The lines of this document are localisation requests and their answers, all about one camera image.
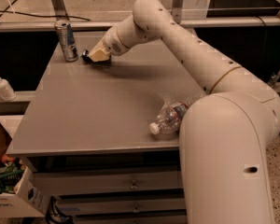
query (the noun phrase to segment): pump bottle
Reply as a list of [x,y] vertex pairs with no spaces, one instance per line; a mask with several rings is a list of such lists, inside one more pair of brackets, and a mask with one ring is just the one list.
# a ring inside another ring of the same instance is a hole
[[10,86],[7,80],[0,78],[0,97],[4,101],[12,101],[16,98],[16,93]]

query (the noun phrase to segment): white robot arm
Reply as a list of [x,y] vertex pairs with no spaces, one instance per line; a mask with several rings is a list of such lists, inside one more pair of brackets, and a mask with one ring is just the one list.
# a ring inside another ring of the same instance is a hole
[[209,94],[189,108],[179,136],[188,224],[274,224],[266,146],[280,133],[280,97],[176,24],[158,0],[137,0],[89,57],[102,61],[152,39]]

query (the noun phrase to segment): plastic bottle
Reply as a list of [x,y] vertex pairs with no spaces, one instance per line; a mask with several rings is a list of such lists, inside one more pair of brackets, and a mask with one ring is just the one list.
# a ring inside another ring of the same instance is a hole
[[199,93],[185,101],[166,106],[157,116],[157,122],[153,122],[149,125],[150,131],[153,134],[174,133],[179,131],[181,121],[189,107],[204,96],[205,93]]
[[14,98],[16,98],[16,96],[16,93],[9,85],[8,81],[0,78],[0,97],[4,101],[12,101]]

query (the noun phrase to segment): table surface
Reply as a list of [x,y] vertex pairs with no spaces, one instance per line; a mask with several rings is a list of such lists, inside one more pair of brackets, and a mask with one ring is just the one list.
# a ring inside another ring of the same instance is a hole
[[[74,33],[77,49],[103,32]],[[164,105],[202,93],[160,40],[112,57],[111,67],[67,63],[58,45],[8,154],[19,157],[178,149],[178,133],[153,135]]]

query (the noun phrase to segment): soda can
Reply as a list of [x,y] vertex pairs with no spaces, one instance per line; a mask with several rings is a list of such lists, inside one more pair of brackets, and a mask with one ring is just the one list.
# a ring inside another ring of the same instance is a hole
[[67,20],[56,21],[55,30],[63,50],[65,60],[67,62],[76,61],[78,59],[78,54],[70,22]]

